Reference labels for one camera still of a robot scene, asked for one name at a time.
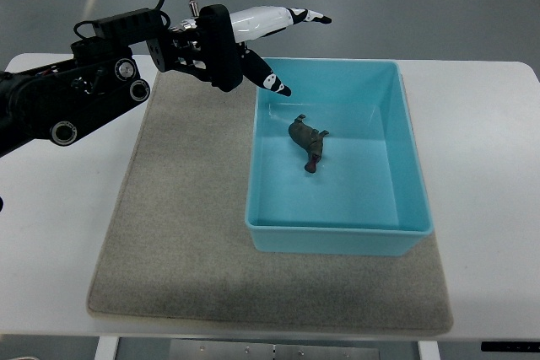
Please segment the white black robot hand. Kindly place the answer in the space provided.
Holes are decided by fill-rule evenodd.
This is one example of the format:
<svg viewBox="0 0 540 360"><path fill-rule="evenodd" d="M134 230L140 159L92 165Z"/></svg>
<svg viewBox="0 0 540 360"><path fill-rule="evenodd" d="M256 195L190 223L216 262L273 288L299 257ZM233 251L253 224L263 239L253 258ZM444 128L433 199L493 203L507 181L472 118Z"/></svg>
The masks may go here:
<svg viewBox="0 0 540 360"><path fill-rule="evenodd" d="M202 8L196 22L208 33L201 46L208 54L204 64L214 87L229 92L247 78L262 89L289 97L291 89L247 43L296 24L330 24L332 19L307 8L258 6L230 13L223 5L213 5Z"/></svg>

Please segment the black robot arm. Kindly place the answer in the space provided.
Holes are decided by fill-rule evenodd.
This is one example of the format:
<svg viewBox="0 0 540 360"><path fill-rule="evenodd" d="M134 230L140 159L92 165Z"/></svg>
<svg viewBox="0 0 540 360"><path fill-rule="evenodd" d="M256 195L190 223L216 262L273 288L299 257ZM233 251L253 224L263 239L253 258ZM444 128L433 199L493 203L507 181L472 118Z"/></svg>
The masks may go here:
<svg viewBox="0 0 540 360"><path fill-rule="evenodd" d="M188 1L197 15L197 1ZM131 47L166 33L164 3L88 21L94 35L79 34L66 61L2 72L1 154L35 139L69 146L142 104L150 88Z"/></svg>

